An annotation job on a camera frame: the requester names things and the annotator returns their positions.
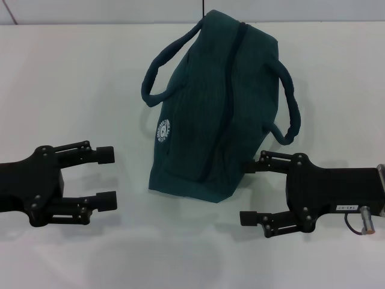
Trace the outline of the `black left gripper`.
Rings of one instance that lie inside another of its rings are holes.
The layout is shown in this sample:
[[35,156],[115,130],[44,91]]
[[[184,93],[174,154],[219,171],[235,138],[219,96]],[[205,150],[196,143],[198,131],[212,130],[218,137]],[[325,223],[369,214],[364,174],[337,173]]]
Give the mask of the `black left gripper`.
[[1,212],[25,213],[31,226],[41,227],[49,223],[87,225],[94,210],[116,210],[116,191],[62,197],[61,168],[87,163],[115,163],[114,148],[104,146],[92,150],[88,140],[54,148],[40,146],[22,161],[2,163]]

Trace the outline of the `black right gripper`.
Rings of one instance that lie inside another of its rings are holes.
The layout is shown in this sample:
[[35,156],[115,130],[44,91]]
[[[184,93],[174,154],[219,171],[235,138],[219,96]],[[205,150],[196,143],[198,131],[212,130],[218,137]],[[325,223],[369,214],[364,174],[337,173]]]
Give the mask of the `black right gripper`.
[[258,160],[245,163],[245,173],[256,172],[287,175],[286,200],[291,212],[239,212],[241,226],[261,225],[266,238],[312,232],[324,214],[360,214],[362,233],[373,234],[372,216],[384,216],[384,164],[325,169],[314,165],[306,154],[261,151]]

